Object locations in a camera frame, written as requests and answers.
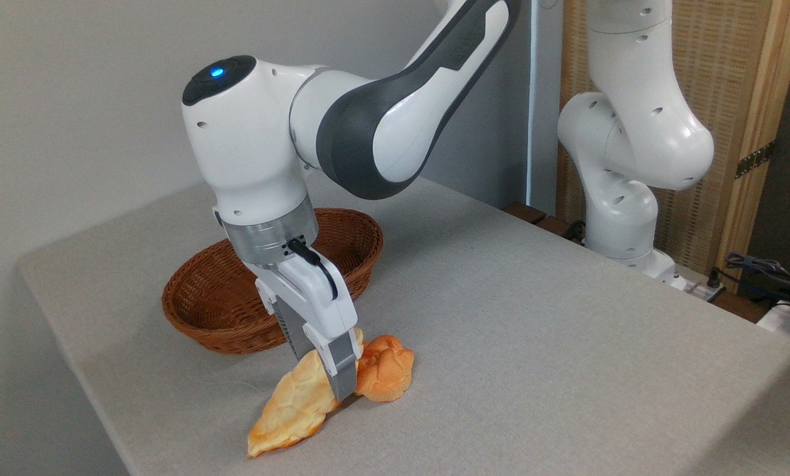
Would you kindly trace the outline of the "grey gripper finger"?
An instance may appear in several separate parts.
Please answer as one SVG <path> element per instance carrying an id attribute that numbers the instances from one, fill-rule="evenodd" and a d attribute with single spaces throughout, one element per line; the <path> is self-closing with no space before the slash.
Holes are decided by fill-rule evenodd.
<path id="1" fill-rule="evenodd" d="M 306 320 L 292 307 L 274 307 L 277 322 L 284 333 L 286 342 L 298 360 L 313 350 L 313 343 L 303 330 Z"/>
<path id="2" fill-rule="evenodd" d="M 327 341 L 311 323 L 302 326 L 304 334 L 319 355 L 335 401 L 341 403 L 356 390 L 356 362 L 361 357 L 361 329 L 354 327 Z"/>

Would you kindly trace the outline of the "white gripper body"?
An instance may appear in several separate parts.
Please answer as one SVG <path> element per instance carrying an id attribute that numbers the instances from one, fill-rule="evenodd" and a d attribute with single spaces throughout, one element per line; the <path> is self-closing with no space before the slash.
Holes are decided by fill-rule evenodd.
<path id="1" fill-rule="evenodd" d="M 356 311 L 344 278 L 327 257 L 321 267 L 303 257 L 291 257 L 268 268 L 255 267 L 257 287 L 265 307 L 292 307 L 327 341 L 356 325 Z"/>

